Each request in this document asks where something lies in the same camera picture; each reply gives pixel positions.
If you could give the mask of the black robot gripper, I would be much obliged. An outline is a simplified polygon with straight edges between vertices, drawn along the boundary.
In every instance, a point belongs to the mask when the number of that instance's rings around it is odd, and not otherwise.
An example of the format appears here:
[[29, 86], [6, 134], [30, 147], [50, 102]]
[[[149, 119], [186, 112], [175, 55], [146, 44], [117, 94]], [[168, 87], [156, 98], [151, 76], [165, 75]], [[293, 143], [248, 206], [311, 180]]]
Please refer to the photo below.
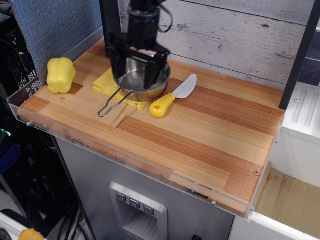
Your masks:
[[163, 0], [131, 0], [127, 7], [128, 27], [117, 37], [116, 48], [110, 49], [113, 77], [117, 80], [126, 73], [127, 58], [136, 57], [146, 61], [144, 89], [154, 85], [161, 71], [167, 67], [170, 51], [157, 42], [159, 32], [166, 33], [171, 28], [159, 27], [161, 11], [171, 14]]

